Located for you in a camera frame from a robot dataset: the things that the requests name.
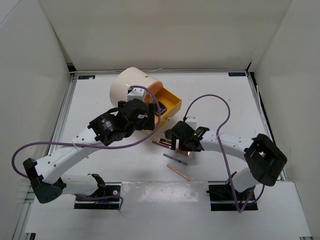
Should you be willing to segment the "red lip gloss tube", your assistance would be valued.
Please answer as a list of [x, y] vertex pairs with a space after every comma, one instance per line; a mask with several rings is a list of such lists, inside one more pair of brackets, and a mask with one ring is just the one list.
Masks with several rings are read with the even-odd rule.
[[163, 148], [166, 148], [166, 149], [171, 149], [171, 145], [170, 144], [165, 144], [165, 143], [162, 143], [162, 142], [157, 142], [157, 141], [152, 141], [153, 144], [155, 145], [158, 145], [158, 146], [161, 146]]

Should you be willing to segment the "yellow drawer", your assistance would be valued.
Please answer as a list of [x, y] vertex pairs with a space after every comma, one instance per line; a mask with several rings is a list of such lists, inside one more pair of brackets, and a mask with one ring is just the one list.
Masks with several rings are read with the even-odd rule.
[[160, 124], [157, 129], [159, 131], [160, 128], [163, 127], [166, 123], [168, 123], [170, 119], [181, 109], [182, 99], [173, 94], [165, 87], [159, 87], [154, 85], [149, 86], [148, 89], [155, 95], [160, 105], [161, 116]]

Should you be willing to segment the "pink top drawer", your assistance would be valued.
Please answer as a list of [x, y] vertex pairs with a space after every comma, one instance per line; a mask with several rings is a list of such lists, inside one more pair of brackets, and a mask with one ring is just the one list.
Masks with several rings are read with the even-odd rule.
[[[163, 88], [163, 83], [158, 80], [158, 81], [153, 82], [147, 88], [149, 89], [150, 92], [152, 92], [154, 95], [156, 95]], [[148, 91], [146, 91], [146, 94], [144, 97], [144, 102], [151, 103], [152, 101], [153, 101], [152, 95]]]

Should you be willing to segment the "cream cylindrical drawer organizer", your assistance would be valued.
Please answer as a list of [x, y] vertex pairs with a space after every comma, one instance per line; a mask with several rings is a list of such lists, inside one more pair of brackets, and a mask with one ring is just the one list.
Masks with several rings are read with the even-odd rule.
[[128, 89], [131, 86], [143, 86], [148, 88], [152, 83], [158, 81], [136, 67], [130, 67], [120, 73], [112, 83], [109, 91], [111, 104], [116, 107], [119, 101], [127, 102]]

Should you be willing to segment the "black gold square compact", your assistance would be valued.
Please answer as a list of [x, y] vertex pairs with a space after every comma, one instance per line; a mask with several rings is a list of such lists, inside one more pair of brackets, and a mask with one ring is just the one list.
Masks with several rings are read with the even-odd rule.
[[162, 115], [167, 111], [167, 107], [162, 103], [162, 102], [158, 102], [158, 105], [155, 103], [155, 110], [154, 110], [154, 114], [156, 116]]

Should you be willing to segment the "pink eyeshadow palette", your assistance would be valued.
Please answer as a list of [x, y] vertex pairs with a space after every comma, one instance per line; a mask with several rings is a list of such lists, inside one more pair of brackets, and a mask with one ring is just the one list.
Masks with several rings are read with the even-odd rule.
[[191, 153], [190, 151], [185, 151], [185, 150], [180, 150], [180, 149], [176, 149], [175, 152], [178, 153], [178, 154], [181, 154], [181, 155], [183, 155], [185, 157], [189, 157], [190, 153]]

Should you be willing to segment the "black round powder jar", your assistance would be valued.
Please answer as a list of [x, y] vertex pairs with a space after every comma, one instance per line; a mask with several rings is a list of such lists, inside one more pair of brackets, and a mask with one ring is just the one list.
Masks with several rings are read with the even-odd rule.
[[165, 131], [165, 138], [168, 140], [172, 140], [175, 138], [175, 135], [173, 134], [172, 129], [168, 129]]

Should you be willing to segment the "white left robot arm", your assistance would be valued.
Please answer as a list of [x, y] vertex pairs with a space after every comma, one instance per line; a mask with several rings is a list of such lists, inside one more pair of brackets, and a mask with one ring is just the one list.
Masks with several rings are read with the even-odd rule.
[[134, 131], [154, 130], [155, 109], [155, 104], [139, 99], [119, 101], [117, 107], [93, 119], [72, 143], [37, 160], [25, 160], [23, 167], [37, 200], [46, 204], [67, 194], [84, 202], [107, 202], [115, 197], [107, 192], [104, 180], [97, 173], [67, 175], [66, 172], [103, 147], [130, 137]]

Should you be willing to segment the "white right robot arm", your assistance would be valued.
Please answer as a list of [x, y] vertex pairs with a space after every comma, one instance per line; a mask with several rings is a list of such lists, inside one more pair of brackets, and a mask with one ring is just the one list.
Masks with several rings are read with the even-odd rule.
[[285, 154], [262, 133], [253, 138], [218, 135], [207, 127], [193, 129], [188, 123], [179, 121], [165, 132], [165, 137], [171, 140], [172, 150], [219, 152], [246, 162], [247, 167], [232, 174], [232, 183], [224, 188], [230, 200], [238, 199], [256, 185], [274, 186], [288, 162]]

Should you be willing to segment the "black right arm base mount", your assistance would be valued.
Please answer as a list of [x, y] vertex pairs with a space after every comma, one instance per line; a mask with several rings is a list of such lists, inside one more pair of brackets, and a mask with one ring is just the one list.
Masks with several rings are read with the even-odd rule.
[[[235, 191], [239, 210], [242, 209], [247, 198], [251, 194], [251, 190], [252, 188], [249, 188], [244, 192]], [[212, 212], [237, 211], [236, 201], [229, 184], [209, 182], [208, 190], [206, 191], [206, 193], [209, 195], [210, 210]]]

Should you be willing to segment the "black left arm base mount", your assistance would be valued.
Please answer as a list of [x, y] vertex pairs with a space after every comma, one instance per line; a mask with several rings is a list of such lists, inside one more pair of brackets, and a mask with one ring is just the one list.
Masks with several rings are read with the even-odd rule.
[[76, 210], [120, 210], [123, 205], [120, 182], [107, 182], [91, 195], [76, 194], [73, 208]]

